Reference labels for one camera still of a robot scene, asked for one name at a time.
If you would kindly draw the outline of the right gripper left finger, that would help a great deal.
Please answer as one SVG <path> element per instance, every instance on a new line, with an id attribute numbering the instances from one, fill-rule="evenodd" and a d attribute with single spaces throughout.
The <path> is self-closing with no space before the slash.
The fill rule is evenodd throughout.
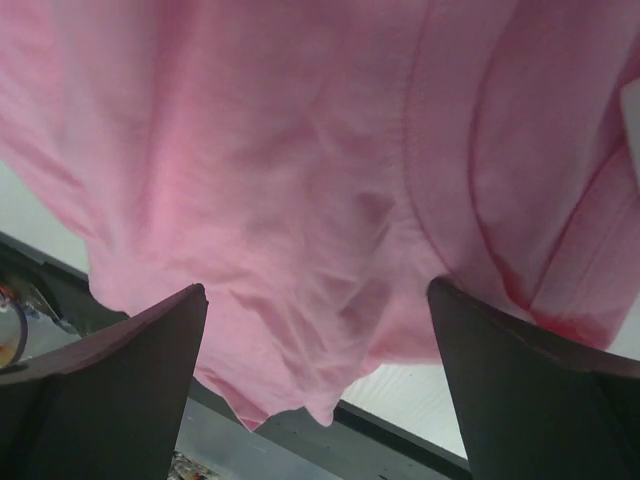
<path id="1" fill-rule="evenodd" d="M 2 369 L 2 478 L 167 478 L 206 313 L 194 284 Z"/>

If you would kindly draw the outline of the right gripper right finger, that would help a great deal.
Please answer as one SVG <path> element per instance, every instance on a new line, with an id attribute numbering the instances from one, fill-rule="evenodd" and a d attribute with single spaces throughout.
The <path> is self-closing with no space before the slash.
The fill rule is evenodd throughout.
<path id="1" fill-rule="evenodd" d="M 474 478 L 638 478 L 638 361 L 541 329 L 442 278 L 427 299 Z"/>

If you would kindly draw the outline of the pink t shirt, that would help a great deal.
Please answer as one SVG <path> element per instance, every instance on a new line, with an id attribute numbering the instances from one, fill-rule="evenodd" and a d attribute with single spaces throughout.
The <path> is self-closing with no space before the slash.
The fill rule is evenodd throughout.
<path id="1" fill-rule="evenodd" d="M 433 360 L 427 286 L 597 349 L 639 293 L 635 1 L 5 1 L 1 157 L 249 429 Z"/>

